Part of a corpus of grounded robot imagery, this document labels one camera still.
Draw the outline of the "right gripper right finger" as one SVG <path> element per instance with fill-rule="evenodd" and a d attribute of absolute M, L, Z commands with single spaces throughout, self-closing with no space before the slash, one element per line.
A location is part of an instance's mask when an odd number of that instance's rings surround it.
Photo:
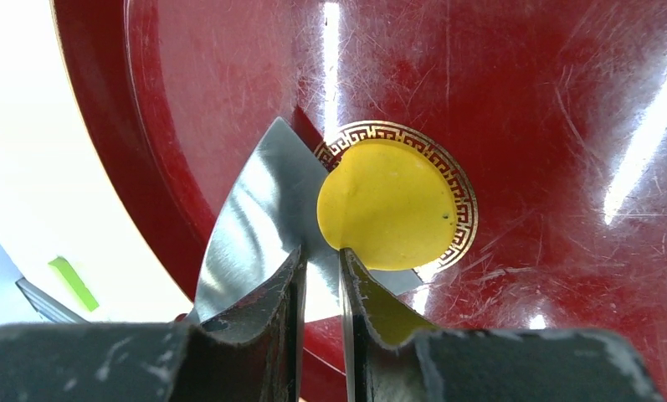
<path fill-rule="evenodd" d="M 660 401 L 634 347 L 590 328 L 441 328 L 339 253 L 350 401 Z"/>

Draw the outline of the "yellow dough ball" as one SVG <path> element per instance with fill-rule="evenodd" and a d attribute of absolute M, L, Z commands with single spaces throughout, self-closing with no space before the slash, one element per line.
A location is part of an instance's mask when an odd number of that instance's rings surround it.
<path fill-rule="evenodd" d="M 392 140 L 358 142 L 318 194 L 317 222 L 335 250 L 353 250 L 376 271 L 405 271 L 438 259 L 458 223 L 443 174 L 420 152 Z"/>

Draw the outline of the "red round tray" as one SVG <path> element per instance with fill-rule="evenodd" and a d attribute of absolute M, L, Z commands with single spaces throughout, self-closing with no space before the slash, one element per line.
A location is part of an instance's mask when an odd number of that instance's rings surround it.
<path fill-rule="evenodd" d="M 53 1 L 80 114 L 207 319 L 307 245 L 303 397 L 343 401 L 340 249 L 440 327 L 596 327 L 667 401 L 667 1 Z"/>

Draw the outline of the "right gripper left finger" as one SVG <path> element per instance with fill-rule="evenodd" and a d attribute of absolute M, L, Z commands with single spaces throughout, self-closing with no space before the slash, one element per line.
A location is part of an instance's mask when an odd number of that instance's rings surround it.
<path fill-rule="evenodd" d="M 296 401 L 306 258 L 203 323 L 0 326 L 0 401 Z"/>

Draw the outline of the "metal scraper wooden handle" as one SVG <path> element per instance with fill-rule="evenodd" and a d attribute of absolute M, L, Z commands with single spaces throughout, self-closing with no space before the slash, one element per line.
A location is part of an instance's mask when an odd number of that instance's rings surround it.
<path fill-rule="evenodd" d="M 308 258 L 305 321 L 341 314 L 338 254 L 316 219 L 327 175 L 287 122 L 275 118 L 218 214 L 188 319 L 205 322 L 231 307 L 268 280 L 297 247 Z"/>

